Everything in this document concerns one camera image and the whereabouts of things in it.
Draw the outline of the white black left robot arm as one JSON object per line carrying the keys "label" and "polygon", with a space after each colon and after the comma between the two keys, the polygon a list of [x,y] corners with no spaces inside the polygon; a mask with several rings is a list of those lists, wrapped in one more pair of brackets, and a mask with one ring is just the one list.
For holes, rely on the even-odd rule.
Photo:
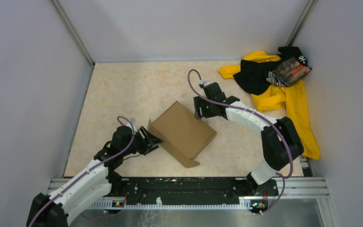
{"label": "white black left robot arm", "polygon": [[125,183],[115,169],[127,155],[147,155],[163,142],[143,126],[118,127],[84,170],[55,191],[35,196],[26,226],[68,227],[98,199],[107,195],[124,196]]}

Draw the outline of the brown cardboard box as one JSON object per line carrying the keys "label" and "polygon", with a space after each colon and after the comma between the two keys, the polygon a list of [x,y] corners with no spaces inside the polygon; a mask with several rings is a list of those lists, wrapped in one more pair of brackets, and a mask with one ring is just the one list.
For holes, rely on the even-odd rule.
{"label": "brown cardboard box", "polygon": [[203,120],[195,118],[187,107],[175,101],[154,121],[148,131],[161,138],[161,144],[185,168],[200,165],[195,158],[212,142],[217,132]]}

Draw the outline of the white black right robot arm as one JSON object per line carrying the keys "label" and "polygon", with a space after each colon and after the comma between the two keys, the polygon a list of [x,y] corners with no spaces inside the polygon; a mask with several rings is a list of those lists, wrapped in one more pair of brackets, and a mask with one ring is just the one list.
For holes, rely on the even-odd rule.
{"label": "white black right robot arm", "polygon": [[193,98],[195,117],[223,117],[235,122],[261,138],[264,159],[247,176],[247,188],[253,195],[261,194],[276,173],[304,152],[293,121],[264,115],[221,90],[216,82],[199,82],[204,95]]}

